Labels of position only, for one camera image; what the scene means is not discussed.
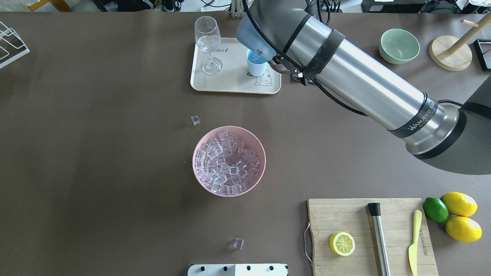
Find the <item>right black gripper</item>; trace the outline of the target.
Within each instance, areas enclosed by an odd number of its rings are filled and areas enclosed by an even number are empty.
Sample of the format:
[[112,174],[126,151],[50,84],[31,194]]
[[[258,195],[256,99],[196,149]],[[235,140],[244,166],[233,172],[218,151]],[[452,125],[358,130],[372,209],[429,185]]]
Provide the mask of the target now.
[[272,58],[272,69],[280,74],[289,74],[295,82],[301,83],[304,86],[309,85],[309,79],[298,68],[281,56],[274,56]]

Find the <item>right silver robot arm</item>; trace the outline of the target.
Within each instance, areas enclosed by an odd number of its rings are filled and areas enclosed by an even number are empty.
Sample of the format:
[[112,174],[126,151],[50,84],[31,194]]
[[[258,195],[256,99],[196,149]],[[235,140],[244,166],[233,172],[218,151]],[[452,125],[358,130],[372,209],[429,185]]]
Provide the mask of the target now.
[[242,2],[237,39],[268,62],[301,73],[347,110],[404,141],[416,159],[459,174],[490,174],[490,78],[456,107],[439,103],[307,12],[305,0]]

